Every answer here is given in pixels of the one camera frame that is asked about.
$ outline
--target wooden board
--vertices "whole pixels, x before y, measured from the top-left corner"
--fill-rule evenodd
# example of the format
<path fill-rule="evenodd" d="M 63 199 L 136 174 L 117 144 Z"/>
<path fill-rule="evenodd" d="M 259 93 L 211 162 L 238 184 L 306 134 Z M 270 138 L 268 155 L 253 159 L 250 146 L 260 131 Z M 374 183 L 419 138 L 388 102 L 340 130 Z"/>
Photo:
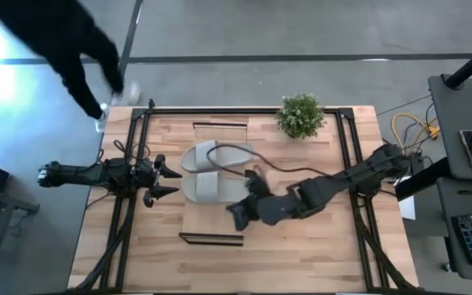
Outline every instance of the wooden board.
<path fill-rule="evenodd" d="M 128 107 L 111 110 L 102 143 L 105 158 L 120 156 L 112 141 L 125 141 L 130 112 Z M 368 157 L 382 144 L 374 108 L 354 107 L 354 112 L 362 152 L 364 157 Z M 151 157 L 164 153 L 167 165 L 185 174 L 179 160 L 195 140 L 192 122 L 199 121 L 248 124 L 248 142 L 278 166 L 310 166 L 328 173 L 343 169 L 334 118 L 327 119 L 317 137 L 302 141 L 292 140 L 279 132 L 274 116 L 269 115 L 152 116 L 148 131 Z M 353 157 L 350 140 L 349 146 Z M 275 193 L 284 193 L 286 185 L 313 176 L 309 172 L 284 174 L 266 169 L 266 177 Z M 162 185 L 179 187 L 180 182 L 179 179 L 165 179 Z M 102 190 L 93 188 L 89 202 L 102 193 Z M 184 218 L 183 194 L 166 196 L 153 208 L 143 205 L 142 195 L 140 192 L 130 240 L 126 292 L 365 291 L 347 192 L 337 194 L 325 210 L 305 220 L 286 220 L 274 227 L 261 222 L 252 223 L 244 231 L 244 247 L 186 244 L 178 237 Z M 69 287 L 77 285 L 103 254 L 113 203 L 112 197 L 105 199 L 85 213 Z M 403 275 L 417 285 L 397 200 L 380 194 L 374 198 L 374 208 L 384 251 Z M 374 262 L 371 262 L 371 268 L 375 268 Z M 113 268 L 112 283 L 115 274 Z"/>

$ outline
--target robotic arm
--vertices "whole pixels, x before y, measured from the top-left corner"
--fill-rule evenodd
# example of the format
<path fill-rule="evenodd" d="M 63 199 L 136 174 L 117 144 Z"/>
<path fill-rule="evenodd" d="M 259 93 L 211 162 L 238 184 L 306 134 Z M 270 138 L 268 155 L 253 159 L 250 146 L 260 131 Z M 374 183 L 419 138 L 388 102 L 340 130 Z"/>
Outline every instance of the robotic arm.
<path fill-rule="evenodd" d="M 236 230 L 244 230 L 250 221 L 261 220 L 276 225 L 284 219 L 304 219 L 324 210 L 327 202 L 344 189 L 372 197 L 380 190 L 381 180 L 402 177 L 409 160 L 395 145 L 383 145 L 365 161 L 335 175 L 305 179 L 287 187 L 284 196 L 270 192 L 266 180 L 255 171 L 246 170 L 249 196 L 227 207 L 233 216 Z"/>
<path fill-rule="evenodd" d="M 157 155 L 154 162 L 143 159 L 139 166 L 129 164 L 124 158 L 112 158 L 88 167 L 61 165 L 52 161 L 39 169 L 38 183 L 44 188 L 59 187 L 63 184 L 100 185 L 111 193 L 148 188 L 143 202 L 145 206 L 152 207 L 154 198 L 157 200 L 179 190 L 161 186 L 160 176 L 182 177 L 167 168 L 164 155 Z"/>

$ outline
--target floor tile line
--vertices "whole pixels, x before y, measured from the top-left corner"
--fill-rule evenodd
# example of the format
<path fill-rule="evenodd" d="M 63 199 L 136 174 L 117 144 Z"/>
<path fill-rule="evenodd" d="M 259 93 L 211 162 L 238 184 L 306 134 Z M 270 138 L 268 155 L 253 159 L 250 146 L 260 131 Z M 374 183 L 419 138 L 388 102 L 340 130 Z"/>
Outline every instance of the floor tile line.
<path fill-rule="evenodd" d="M 137 14 L 133 13 L 134 23 Z M 300 62 L 300 61 L 445 61 L 468 60 L 472 53 L 420 53 L 420 54 L 315 54 L 315 55 L 237 55 L 237 56 L 181 56 L 181 57 L 130 57 L 137 25 L 129 30 L 125 49 L 121 55 L 122 69 L 128 64 L 160 63 L 230 63 L 230 62 Z M 91 58 L 82 58 L 82 62 L 96 63 Z M 5 58 L 0 65 L 45 65 L 43 58 Z"/>
<path fill-rule="evenodd" d="M 127 38 L 125 39 L 125 45 L 120 58 L 120 70 L 122 75 L 125 75 L 127 65 L 129 64 L 130 52 L 132 51 L 132 45 L 134 43 L 134 37 L 136 36 L 136 29 L 138 28 L 139 17 L 141 16 L 141 9 L 144 0 L 136 0 L 132 16 L 130 17 L 129 30 L 127 31 Z"/>

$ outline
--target yellow cable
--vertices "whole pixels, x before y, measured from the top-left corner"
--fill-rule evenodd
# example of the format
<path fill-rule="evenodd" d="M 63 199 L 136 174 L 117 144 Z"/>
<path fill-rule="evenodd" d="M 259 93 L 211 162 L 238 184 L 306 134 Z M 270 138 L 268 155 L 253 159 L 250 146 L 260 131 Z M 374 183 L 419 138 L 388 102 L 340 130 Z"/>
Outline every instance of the yellow cable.
<path fill-rule="evenodd" d="M 406 116 L 408 118 L 411 118 L 412 120 L 414 120 L 416 123 L 418 124 L 422 124 L 423 128 L 422 128 L 422 131 L 424 129 L 426 129 L 426 125 L 424 122 L 422 122 L 420 119 L 416 118 L 415 116 L 411 115 L 411 114 L 407 114 L 407 113 L 398 113 L 396 115 L 393 116 L 393 121 L 391 122 L 391 128 L 393 129 L 393 134 L 394 134 L 394 137 L 397 139 L 398 141 L 398 144 L 400 145 L 400 148 L 404 148 L 403 146 L 403 143 L 402 141 L 400 140 L 400 136 L 398 136 L 398 132 L 397 132 L 397 128 L 396 128 L 396 119 L 399 117 L 399 116 Z"/>
<path fill-rule="evenodd" d="M 429 122 L 429 136 L 430 136 L 430 137 L 433 137 L 433 136 L 435 136 L 435 135 L 438 136 L 438 133 L 440 132 L 440 129 L 439 129 L 438 127 L 430 126 L 431 123 L 433 123 L 433 122 L 436 121 L 437 119 L 438 119 L 438 118 L 434 118 L 433 120 L 431 120 L 431 121 Z M 409 148 L 410 148 L 410 147 L 414 147 L 414 146 L 416 145 L 416 143 L 418 143 L 418 139 L 420 138 L 420 136 L 422 135 L 422 133 L 423 133 L 426 129 L 427 129 L 427 128 L 426 128 L 425 125 L 424 125 L 424 128 L 422 128 L 422 130 L 418 133 L 418 135 L 416 135 L 416 138 L 415 138 L 415 141 L 413 142 L 413 144 L 410 145 L 410 146 L 407 146 L 406 148 L 408 148 L 408 147 L 409 147 Z"/>

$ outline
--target table leg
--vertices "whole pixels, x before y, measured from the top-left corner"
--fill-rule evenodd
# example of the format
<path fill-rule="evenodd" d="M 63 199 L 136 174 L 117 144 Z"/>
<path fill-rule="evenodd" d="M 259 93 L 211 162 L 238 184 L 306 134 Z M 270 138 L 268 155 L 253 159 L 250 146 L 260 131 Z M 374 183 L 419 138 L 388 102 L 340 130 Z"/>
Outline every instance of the table leg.
<path fill-rule="evenodd" d="M 430 187 L 435 184 L 436 179 L 440 177 L 451 177 L 449 162 L 446 157 L 411 176 L 408 180 L 397 184 L 394 190 L 397 194 L 398 201 L 401 201 L 414 193 L 418 193 L 424 188 Z"/>

